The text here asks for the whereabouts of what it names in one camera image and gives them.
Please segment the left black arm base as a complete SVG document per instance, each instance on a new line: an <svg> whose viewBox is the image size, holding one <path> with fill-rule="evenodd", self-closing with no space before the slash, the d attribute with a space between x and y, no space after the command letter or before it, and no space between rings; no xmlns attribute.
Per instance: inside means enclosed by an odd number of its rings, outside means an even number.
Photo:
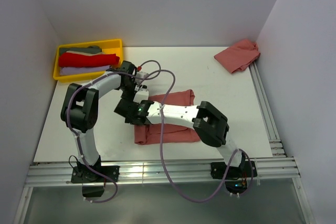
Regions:
<svg viewBox="0 0 336 224"><path fill-rule="evenodd" d="M115 182L119 177L119 166L101 166L98 172L110 177ZM75 166L72 171L70 182L72 184L82 184L82 195L89 198L99 198L105 191L105 185L108 180L91 170L86 166Z"/></svg>

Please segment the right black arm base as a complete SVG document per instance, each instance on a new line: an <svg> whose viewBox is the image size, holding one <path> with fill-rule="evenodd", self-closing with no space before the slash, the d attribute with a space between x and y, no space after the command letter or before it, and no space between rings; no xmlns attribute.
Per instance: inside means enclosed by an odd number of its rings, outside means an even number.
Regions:
<svg viewBox="0 0 336 224"><path fill-rule="evenodd" d="M242 167L230 167L225 179L225 187L232 194L241 194L248 188L247 179L253 176L258 176L255 162L252 161L252 167L248 161L242 164ZM222 179L226 170L224 162L211 163L211 177L212 179Z"/></svg>

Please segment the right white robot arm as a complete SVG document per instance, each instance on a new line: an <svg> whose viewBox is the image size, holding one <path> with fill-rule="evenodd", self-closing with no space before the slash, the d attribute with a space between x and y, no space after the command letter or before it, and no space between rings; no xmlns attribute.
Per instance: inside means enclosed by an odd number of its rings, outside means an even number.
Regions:
<svg viewBox="0 0 336 224"><path fill-rule="evenodd" d="M215 147L227 165L228 173L234 177L245 171L246 155L239 151L230 136L227 117L211 103L199 105L162 105L156 101L143 100L139 103L121 99L114 112L133 125L170 124L193 129L206 145Z"/></svg>

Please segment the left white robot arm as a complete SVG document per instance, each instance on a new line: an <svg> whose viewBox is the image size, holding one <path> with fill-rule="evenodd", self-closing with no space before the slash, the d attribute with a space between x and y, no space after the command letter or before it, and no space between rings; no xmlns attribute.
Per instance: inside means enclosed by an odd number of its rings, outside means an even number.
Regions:
<svg viewBox="0 0 336 224"><path fill-rule="evenodd" d="M83 175L91 182L98 181L102 176L93 133L98 119L99 99L112 90L121 90L121 100L114 112L124 117L126 123L132 122L131 116L138 107L133 101L136 73L134 64L123 61L120 68L110 68L86 84L72 83L68 86L60 116L75 137L78 161L82 166L86 165Z"/></svg>

